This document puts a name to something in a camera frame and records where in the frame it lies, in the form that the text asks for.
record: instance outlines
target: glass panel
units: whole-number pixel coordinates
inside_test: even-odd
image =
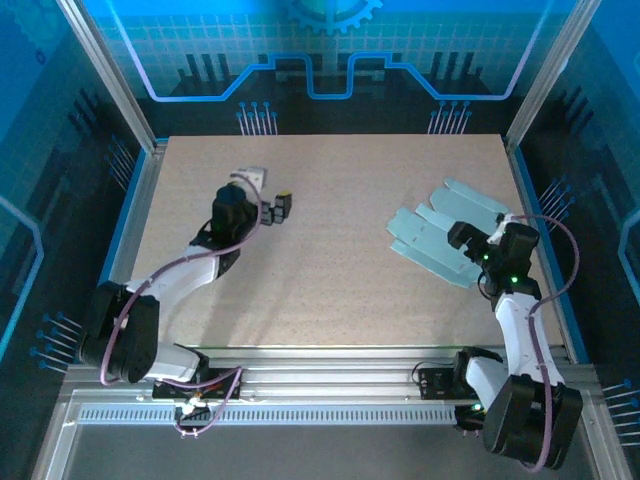
[[[162,137],[504,133],[574,0],[86,4]]]
[[[0,7],[0,478],[29,478],[73,361],[57,314],[82,321],[139,147],[56,3]]]
[[[570,297],[587,353],[605,387],[629,378],[632,391],[640,383],[639,15],[633,0],[602,2],[521,145],[542,210],[562,219],[580,245]],[[558,180],[559,187],[548,190],[558,194],[545,194]],[[551,241],[566,278],[569,243],[559,229]],[[611,400],[623,404],[613,413],[632,414],[616,417],[617,423],[637,419],[632,406],[624,406],[631,398]],[[630,446],[626,452],[640,467],[640,451]]]

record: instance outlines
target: enclosure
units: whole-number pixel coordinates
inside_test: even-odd
[[[229,478],[313,478],[314,465],[322,478],[453,475],[443,459],[460,460],[452,478],[525,477],[450,423],[354,420],[440,412],[412,382],[425,358],[505,354],[475,280],[444,281],[394,243],[394,216],[454,181],[552,216],[580,248],[576,281],[543,317],[585,408],[565,466],[542,476],[638,475],[637,2],[0,6],[0,372],[14,432],[1,436],[0,477],[165,478],[198,472],[209,452]],[[245,402],[184,446],[147,387],[98,388],[75,342],[96,286],[181,255],[216,190],[252,165],[269,170],[265,198],[293,193],[290,217],[160,324],[160,340],[248,369]],[[571,244],[531,222],[531,276],[553,293]],[[339,415],[240,419],[300,404]],[[105,408],[113,418],[90,417]],[[153,421],[116,418],[154,408]]]

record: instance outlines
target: purple cable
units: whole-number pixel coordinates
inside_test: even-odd
[[[246,182],[251,187],[251,190],[253,190],[253,193],[256,196],[256,199],[258,202],[257,203],[258,215],[260,215],[260,211],[261,211],[260,209],[262,208],[262,198],[260,197],[260,192],[258,192],[258,189],[255,187],[255,185],[251,183],[251,180],[249,180],[249,178],[245,177],[244,175],[234,173],[233,175],[231,175],[231,177],[239,178],[242,181]],[[231,247],[223,248],[222,250],[216,250],[215,252],[198,253],[196,255],[189,255],[186,257],[178,258],[172,262],[167,263],[165,266],[160,267],[153,274],[151,274],[151,276],[142,285],[138,287],[138,289],[133,293],[133,295],[131,295],[127,303],[125,303],[124,307],[122,308],[122,311],[120,312],[120,315],[118,315],[118,318],[116,319],[113,325],[111,336],[109,337],[109,341],[107,342],[107,347],[104,350],[104,356],[102,357],[102,364],[100,365],[100,383],[102,383],[105,386],[109,386],[109,385],[113,385],[118,381],[117,379],[108,380],[107,370],[109,367],[109,361],[111,360],[111,355],[113,353],[113,348],[116,344],[116,339],[118,338],[118,333],[120,332],[120,327],[122,327],[122,324],[124,323],[124,319],[127,318],[127,315],[129,314],[129,311],[131,310],[131,307],[133,306],[135,301],[138,298],[140,298],[140,296],[144,293],[144,291],[147,290],[151,286],[151,284],[158,279],[160,275],[162,275],[168,270],[171,270],[173,267],[177,265],[181,265],[191,260],[197,260],[199,258],[205,258],[205,257],[217,257],[220,255],[226,255],[227,253],[235,252],[236,250],[244,246],[249,241],[249,239],[256,234],[259,228],[260,228],[260,218],[258,217],[253,229],[249,232],[246,238],[242,240],[240,243],[233,245]]]
[[[184,435],[190,435],[192,437],[197,437],[201,433],[204,433],[207,430],[209,430],[211,427],[213,427],[217,423],[218,419],[222,415],[222,412],[224,411],[225,407],[227,406],[227,403],[229,403],[229,399],[231,398],[231,395],[233,395],[233,390],[234,390],[234,388],[236,388],[238,380],[240,379],[240,375],[242,374],[242,368],[241,367],[237,367],[237,368],[234,368],[233,370],[230,370],[230,372],[227,372],[227,373],[221,375],[221,377],[224,376],[224,378],[227,378],[227,377],[231,376],[233,373],[235,373],[236,376],[233,378],[233,382],[231,383],[231,386],[229,387],[229,391],[227,392],[227,396],[224,397],[224,400],[222,401],[222,403],[218,407],[218,410],[216,411],[216,413],[213,416],[213,418],[211,419],[211,421],[209,423],[207,423],[204,427],[201,427],[198,430],[193,429],[192,431],[188,431],[188,430],[186,430],[184,428],[180,428],[178,423],[176,423],[174,425],[175,429],[178,430],[183,436]]]
[[[538,473],[544,468],[545,464],[547,463],[547,460],[549,459],[549,452],[551,450],[551,430],[553,428],[553,411],[551,409],[551,404],[553,400],[551,398],[551,380],[549,379],[549,371],[547,370],[547,366],[544,364],[544,357],[542,355],[542,348],[540,347],[540,340],[538,339],[538,334],[536,333],[534,314],[542,305],[550,302],[551,300],[555,300],[560,295],[569,290],[569,287],[571,287],[576,279],[576,276],[578,275],[578,268],[580,267],[580,249],[578,248],[578,242],[576,242],[576,239],[571,231],[565,225],[563,225],[562,222],[556,220],[553,217],[549,217],[547,215],[518,215],[513,218],[514,220],[527,220],[537,218],[555,224],[564,233],[567,234],[567,237],[569,237],[569,241],[571,242],[571,246],[573,247],[573,255],[575,258],[573,270],[571,271],[569,280],[567,280],[567,283],[565,283],[564,287],[562,287],[556,293],[553,293],[548,297],[538,301],[533,305],[533,307],[531,307],[531,311],[529,312],[529,334],[531,335],[533,349],[536,353],[536,360],[538,361],[538,367],[540,368],[540,374],[542,375],[542,381],[544,383],[544,436],[542,438],[542,449],[540,450],[540,456],[538,457],[538,461],[535,463],[535,465],[528,465],[524,462],[522,462],[522,464],[528,472]]]

